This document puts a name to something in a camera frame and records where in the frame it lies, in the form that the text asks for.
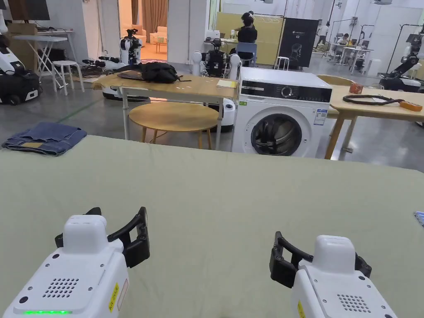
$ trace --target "blue chair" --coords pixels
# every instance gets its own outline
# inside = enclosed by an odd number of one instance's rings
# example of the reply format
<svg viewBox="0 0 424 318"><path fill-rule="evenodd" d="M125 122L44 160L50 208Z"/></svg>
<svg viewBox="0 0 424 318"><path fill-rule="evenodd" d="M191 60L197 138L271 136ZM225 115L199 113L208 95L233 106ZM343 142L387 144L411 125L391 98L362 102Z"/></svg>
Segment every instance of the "blue chair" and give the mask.
<svg viewBox="0 0 424 318"><path fill-rule="evenodd" d="M236 46L236 54L238 55L239 52L245 52L245 53L253 53L252 59L241 59L242 61L250 61L253 60L253 67L256 67L256 51L258 49L258 46L256 43L244 43L244 42L238 42Z"/></svg>

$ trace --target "denim fabric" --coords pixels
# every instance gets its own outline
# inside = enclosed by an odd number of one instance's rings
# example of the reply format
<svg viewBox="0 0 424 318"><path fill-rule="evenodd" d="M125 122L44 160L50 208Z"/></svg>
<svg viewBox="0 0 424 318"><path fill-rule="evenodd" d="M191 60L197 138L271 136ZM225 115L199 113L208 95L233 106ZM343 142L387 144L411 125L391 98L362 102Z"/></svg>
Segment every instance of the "denim fabric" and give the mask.
<svg viewBox="0 0 424 318"><path fill-rule="evenodd" d="M57 123L39 123L34 128L8 138L2 146L11 150L59 156L83 139L87 133L77 127Z"/></svg>

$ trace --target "control knob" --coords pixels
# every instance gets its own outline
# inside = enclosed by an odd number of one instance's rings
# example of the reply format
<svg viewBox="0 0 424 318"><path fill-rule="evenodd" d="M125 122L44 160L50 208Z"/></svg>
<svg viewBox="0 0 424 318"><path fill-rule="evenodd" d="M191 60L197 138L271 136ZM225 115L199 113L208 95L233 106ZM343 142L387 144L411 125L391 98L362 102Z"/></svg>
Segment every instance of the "control knob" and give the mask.
<svg viewBox="0 0 424 318"><path fill-rule="evenodd" d="M281 90L281 95L283 97L290 97L292 95L293 91L289 86L285 86L283 87L283 89Z"/></svg>

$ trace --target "yellow label sticker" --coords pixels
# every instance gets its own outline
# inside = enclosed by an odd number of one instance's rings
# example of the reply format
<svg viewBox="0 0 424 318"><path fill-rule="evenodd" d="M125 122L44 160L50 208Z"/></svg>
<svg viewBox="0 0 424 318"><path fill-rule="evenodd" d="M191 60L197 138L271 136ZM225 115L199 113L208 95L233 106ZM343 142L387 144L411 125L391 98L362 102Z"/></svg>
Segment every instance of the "yellow label sticker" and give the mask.
<svg viewBox="0 0 424 318"><path fill-rule="evenodd" d="M113 289L112 297L110 298L110 302L109 302L110 313L112 313L113 308L115 307L115 301L116 301L116 298L118 297L118 293L119 293L119 285L118 283L116 283L115 288Z"/></svg>
<svg viewBox="0 0 424 318"><path fill-rule="evenodd" d="M306 318L305 312L303 311L302 303L300 302L300 300L297 303L297 311L299 311L299 317L300 318Z"/></svg>
<svg viewBox="0 0 424 318"><path fill-rule="evenodd" d="M21 147L38 148L42 144L43 144L42 142L25 142L21 145Z"/></svg>

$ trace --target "black backpack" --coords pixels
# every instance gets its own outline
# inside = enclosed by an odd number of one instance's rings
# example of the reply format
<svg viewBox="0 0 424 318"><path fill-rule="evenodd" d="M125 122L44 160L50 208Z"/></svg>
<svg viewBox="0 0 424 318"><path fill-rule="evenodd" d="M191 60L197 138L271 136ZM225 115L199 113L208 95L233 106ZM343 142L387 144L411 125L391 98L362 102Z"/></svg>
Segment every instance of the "black backpack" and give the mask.
<svg viewBox="0 0 424 318"><path fill-rule="evenodd" d="M143 80L147 82L170 84L176 80L181 81L182 76L177 75L177 71L172 65L160 62L146 63L142 67Z"/></svg>

